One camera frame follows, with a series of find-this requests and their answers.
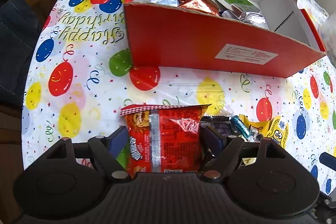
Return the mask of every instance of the barcode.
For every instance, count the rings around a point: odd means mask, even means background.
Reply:
[[[165,169],[163,170],[163,173],[182,173],[183,169],[177,169],[177,170],[170,170],[170,169]]]

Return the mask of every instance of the yellow balloon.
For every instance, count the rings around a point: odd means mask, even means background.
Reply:
[[[58,117],[58,131],[63,137],[73,138],[81,128],[81,112],[76,103],[66,104]]]
[[[92,4],[90,0],[84,0],[82,3],[79,3],[77,6],[75,6],[75,12],[76,13],[83,13],[91,8]]]
[[[327,120],[329,117],[329,108],[326,102],[320,103],[320,113],[323,119]]]
[[[28,109],[32,110],[37,108],[41,100],[41,92],[42,87],[40,82],[36,82],[29,87],[26,96],[26,106]]]
[[[305,89],[303,91],[303,103],[306,109],[311,108],[311,97],[310,97],[308,89]]]
[[[209,77],[205,77],[197,87],[196,98],[201,105],[212,104],[206,112],[209,115],[220,114],[225,105],[222,87]]]

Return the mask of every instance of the sticker on box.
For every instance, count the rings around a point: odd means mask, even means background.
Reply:
[[[226,44],[216,55],[216,58],[265,65],[277,55],[278,54],[272,52],[266,52],[254,48]]]

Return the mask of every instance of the ridged black surface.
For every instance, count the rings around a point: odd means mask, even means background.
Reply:
[[[97,207],[78,217],[41,220],[24,215],[16,221],[16,224],[56,223],[301,224],[316,221],[309,215],[291,220],[271,220],[252,215],[234,204],[221,185],[204,183],[195,173],[183,176],[139,173],[130,183],[114,185]]]

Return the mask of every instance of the tablecloth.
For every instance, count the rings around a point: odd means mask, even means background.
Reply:
[[[289,125],[285,149],[311,171],[323,192],[334,189],[336,172],[319,162],[322,152],[336,154],[336,78],[327,57],[288,79],[134,66],[122,2],[58,0],[55,4],[26,81],[25,168],[63,136],[86,142],[96,135],[110,135],[124,124],[119,111],[126,105],[212,104],[206,115],[220,115],[230,107],[250,121],[283,116]]]

